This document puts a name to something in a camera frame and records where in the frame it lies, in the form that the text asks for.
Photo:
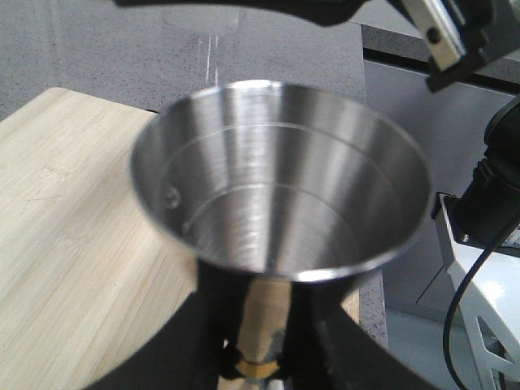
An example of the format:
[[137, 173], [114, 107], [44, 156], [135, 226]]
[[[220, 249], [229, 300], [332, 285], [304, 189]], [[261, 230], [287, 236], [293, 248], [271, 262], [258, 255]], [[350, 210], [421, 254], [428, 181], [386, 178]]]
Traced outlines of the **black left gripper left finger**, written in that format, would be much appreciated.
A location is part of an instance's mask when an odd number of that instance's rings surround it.
[[197, 264], [197, 288], [136, 353], [92, 389], [216, 389], [223, 331], [216, 314], [225, 273]]

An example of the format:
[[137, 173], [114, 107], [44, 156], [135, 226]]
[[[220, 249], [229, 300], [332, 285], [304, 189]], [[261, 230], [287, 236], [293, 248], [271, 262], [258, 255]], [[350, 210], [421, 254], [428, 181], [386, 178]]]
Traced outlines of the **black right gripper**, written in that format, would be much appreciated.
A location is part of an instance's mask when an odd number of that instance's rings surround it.
[[438, 92], [519, 49], [518, 1], [391, 1], [430, 52], [427, 87]]

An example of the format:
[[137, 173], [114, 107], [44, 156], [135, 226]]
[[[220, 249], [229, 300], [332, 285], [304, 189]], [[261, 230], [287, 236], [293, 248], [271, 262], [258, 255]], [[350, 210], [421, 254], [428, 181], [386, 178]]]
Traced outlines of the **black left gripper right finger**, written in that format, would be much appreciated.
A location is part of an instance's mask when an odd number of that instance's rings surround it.
[[343, 310], [350, 279], [292, 285], [284, 371], [294, 389], [433, 389]]

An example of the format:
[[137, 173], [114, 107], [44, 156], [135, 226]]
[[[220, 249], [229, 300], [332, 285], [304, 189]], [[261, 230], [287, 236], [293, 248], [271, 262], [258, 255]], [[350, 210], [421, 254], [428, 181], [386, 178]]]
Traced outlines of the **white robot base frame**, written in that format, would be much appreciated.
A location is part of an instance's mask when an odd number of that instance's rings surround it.
[[481, 388], [515, 389], [519, 387], [519, 257], [498, 249], [480, 262], [485, 249], [458, 234], [450, 216], [456, 201], [438, 193], [432, 211], [444, 269], [455, 288], [444, 321], [444, 361], [456, 385], [467, 389], [451, 351], [453, 320], [459, 311]]

